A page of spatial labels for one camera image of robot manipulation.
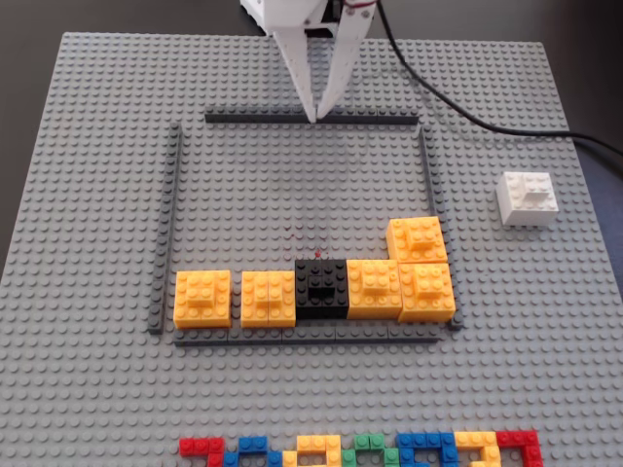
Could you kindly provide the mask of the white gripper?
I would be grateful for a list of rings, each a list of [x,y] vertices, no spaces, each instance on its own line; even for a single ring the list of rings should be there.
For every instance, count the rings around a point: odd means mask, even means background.
[[[267,35],[273,33],[308,121],[322,120],[347,89],[376,4],[345,3],[342,10],[338,0],[241,0],[240,6]],[[326,29],[330,35],[337,31],[337,35],[316,113],[305,30],[317,29]]]

